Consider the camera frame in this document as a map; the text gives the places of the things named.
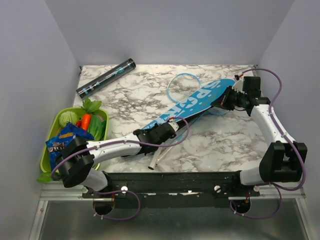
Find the blue Sport racket bag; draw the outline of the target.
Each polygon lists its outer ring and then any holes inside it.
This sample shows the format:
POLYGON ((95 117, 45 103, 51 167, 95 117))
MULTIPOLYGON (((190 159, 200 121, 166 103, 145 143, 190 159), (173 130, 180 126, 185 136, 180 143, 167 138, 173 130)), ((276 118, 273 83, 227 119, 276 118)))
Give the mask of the blue Sport racket bag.
POLYGON ((212 107, 211 103, 218 99, 228 87, 232 87, 235 80, 229 78, 218 79, 202 86, 190 96, 176 103, 155 120, 144 126, 143 130, 153 129, 165 124, 168 129, 177 132, 182 119, 190 119, 212 107))

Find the light blue badminton racket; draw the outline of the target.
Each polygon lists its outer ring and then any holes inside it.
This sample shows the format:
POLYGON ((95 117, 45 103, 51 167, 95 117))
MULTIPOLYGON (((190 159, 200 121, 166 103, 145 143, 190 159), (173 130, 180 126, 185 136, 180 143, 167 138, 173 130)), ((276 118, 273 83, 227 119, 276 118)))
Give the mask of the light blue badminton racket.
MULTIPOLYGON (((203 117, 206 114, 209 115, 215 115, 215 116, 222 116, 225 115, 228 112, 228 110, 223 110, 221 108, 217 108, 217 107, 213 107, 210 108, 209 110, 207 110, 204 113, 201 113, 199 116, 197 116, 195 119, 191 120, 189 123, 189 126, 195 124, 201 117, 203 117)), ((180 131, 179 131, 179 135, 177 137, 175 137, 173 140, 169 140, 168 144, 175 144, 176 142, 180 141, 184 135, 186 134, 187 128, 183 127, 180 131)), ((164 156, 166 154, 169 153, 170 150, 172 150, 174 148, 174 146, 170 146, 170 147, 160 147, 154 154, 152 157, 152 160, 148 166, 148 168, 150 170, 154 170, 154 168, 156 167, 156 165, 159 163, 160 160, 162 160, 164 158, 164 156)))
MULTIPOLYGON (((179 103, 186 97, 190 96, 196 90, 202 87, 199 78, 191 73, 179 73, 168 83, 166 87, 166 93, 168 98, 179 103)), ((152 160, 148 166, 150 170, 154 170, 159 162, 164 159, 164 157, 174 148, 170 147, 160 147, 152 157, 152 160)))

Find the black Boka shuttlecock tube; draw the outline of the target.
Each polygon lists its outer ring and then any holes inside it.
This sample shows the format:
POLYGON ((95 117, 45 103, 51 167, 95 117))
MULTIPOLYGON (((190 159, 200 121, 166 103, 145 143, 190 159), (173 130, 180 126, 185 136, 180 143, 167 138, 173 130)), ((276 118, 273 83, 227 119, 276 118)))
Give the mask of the black Boka shuttlecock tube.
POLYGON ((111 70, 98 76, 94 80, 91 80, 85 85, 79 87, 78 89, 76 89, 76 93, 82 100, 84 100, 85 98, 92 96, 93 94, 102 90, 109 84, 115 82, 119 78, 128 74, 135 68, 136 68, 136 63, 132 58, 129 58, 126 61, 122 62, 121 64, 115 66, 111 70))

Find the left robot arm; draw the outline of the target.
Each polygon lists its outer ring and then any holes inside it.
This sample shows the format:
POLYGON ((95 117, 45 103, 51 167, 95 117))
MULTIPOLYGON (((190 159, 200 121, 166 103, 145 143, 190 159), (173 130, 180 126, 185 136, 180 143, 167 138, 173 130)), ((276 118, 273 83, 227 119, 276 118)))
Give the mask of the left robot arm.
POLYGON ((150 129, 137 129, 124 137, 87 141, 74 138, 56 157, 56 166, 65 188, 83 185, 99 197, 110 194, 110 178, 95 170, 94 165, 117 157, 128 157, 155 152, 159 145, 176 136, 179 125, 170 120, 150 129))

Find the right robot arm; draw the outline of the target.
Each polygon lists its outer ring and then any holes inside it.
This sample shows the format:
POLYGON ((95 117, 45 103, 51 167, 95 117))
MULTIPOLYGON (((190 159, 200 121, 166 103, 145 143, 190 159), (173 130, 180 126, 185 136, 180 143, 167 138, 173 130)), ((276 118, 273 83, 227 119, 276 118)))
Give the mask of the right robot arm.
POLYGON ((252 96, 229 86, 217 100, 217 106, 225 110, 243 108, 258 125, 268 145, 259 166, 242 170, 240 178, 230 183, 230 191, 234 195, 243 195, 249 185, 300 182, 293 188, 278 185, 286 191, 295 191, 303 186, 307 176, 305 168, 307 146, 296 142, 285 131, 276 116, 272 102, 267 97, 252 96))

